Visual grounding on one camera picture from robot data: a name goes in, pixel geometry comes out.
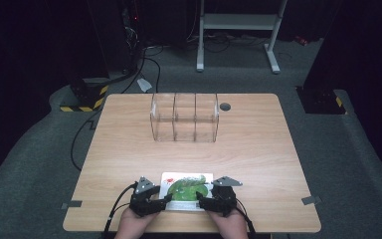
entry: transparent container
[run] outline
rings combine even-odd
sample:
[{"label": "transparent container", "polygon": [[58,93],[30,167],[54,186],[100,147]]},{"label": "transparent container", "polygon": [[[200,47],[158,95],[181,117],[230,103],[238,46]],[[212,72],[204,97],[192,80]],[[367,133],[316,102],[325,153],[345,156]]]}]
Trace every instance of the transparent container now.
[{"label": "transparent container", "polygon": [[156,141],[173,140],[174,94],[153,94],[150,121]]},{"label": "transparent container", "polygon": [[156,141],[216,141],[216,94],[154,94],[150,112]]}]

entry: person's arm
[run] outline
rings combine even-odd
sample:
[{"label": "person's arm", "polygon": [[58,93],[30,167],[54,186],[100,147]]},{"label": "person's arm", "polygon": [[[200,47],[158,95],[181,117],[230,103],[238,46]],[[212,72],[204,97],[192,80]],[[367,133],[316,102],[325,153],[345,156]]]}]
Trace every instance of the person's arm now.
[{"label": "person's arm", "polygon": [[138,239],[144,234],[145,228],[159,213],[140,217],[129,207],[120,216],[119,227],[114,239]]},{"label": "person's arm", "polygon": [[248,239],[247,222],[237,209],[233,209],[227,217],[212,211],[206,212],[216,223],[224,239]]}]

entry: gray carpet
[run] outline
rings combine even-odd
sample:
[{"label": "gray carpet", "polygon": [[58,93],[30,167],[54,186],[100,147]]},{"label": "gray carpet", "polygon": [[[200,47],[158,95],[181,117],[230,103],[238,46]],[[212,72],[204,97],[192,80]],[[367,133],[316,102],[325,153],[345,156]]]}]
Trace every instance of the gray carpet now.
[{"label": "gray carpet", "polygon": [[[282,72],[273,75],[261,45],[234,42],[225,51],[206,51],[205,71],[195,71],[196,50],[148,50],[161,68],[159,92],[274,93],[286,121],[308,186],[319,196],[316,205],[322,229],[318,233],[277,234],[275,238],[382,238],[382,163],[369,143],[345,91],[347,115],[307,115],[297,96],[321,42],[301,46],[278,41],[275,52]],[[218,51],[224,45],[207,44]],[[157,67],[146,61],[143,76],[155,91]],[[111,85],[122,92],[129,80]],[[66,210],[80,173],[70,160],[72,141],[93,113],[62,113],[59,103],[68,87],[50,98],[53,110],[17,142],[0,167],[0,238],[99,238],[99,232],[67,232]],[[142,93],[137,83],[126,91]],[[80,132],[74,158],[81,166],[94,131]]]}]

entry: white metal frame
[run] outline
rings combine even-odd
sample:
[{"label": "white metal frame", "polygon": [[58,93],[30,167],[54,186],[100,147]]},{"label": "white metal frame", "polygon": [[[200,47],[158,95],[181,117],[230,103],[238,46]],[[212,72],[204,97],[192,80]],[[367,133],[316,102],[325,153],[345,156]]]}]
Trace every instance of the white metal frame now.
[{"label": "white metal frame", "polygon": [[276,61],[273,47],[278,36],[282,18],[284,17],[287,0],[283,0],[278,14],[206,14],[204,12],[204,1],[201,0],[200,10],[200,32],[197,52],[197,72],[204,71],[204,30],[205,29],[235,29],[235,30],[271,30],[271,40],[265,44],[265,50],[274,74],[281,69]]}]

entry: table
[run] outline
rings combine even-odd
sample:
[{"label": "table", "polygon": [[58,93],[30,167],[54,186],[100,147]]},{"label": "table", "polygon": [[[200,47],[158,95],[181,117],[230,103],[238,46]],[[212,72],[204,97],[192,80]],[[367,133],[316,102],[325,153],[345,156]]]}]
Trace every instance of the table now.
[{"label": "table", "polygon": [[270,41],[264,44],[266,54],[274,74],[279,74],[278,61],[273,47],[284,17],[287,0],[282,0],[278,14],[207,14],[204,12],[204,0],[201,0],[199,42],[197,50],[197,72],[204,71],[204,30],[205,29],[235,29],[235,30],[270,30]]},{"label": "table", "polygon": [[[219,112],[216,142],[154,141],[150,94],[110,95],[101,113],[73,201],[68,231],[102,231],[119,193],[144,175],[159,184],[161,174],[209,172],[244,183],[234,187],[257,232],[316,232],[320,229],[287,122],[277,96],[218,94],[231,109]],[[120,204],[129,202],[126,193]],[[120,212],[110,231],[117,229]],[[205,212],[163,211],[147,232],[217,232]]]}]

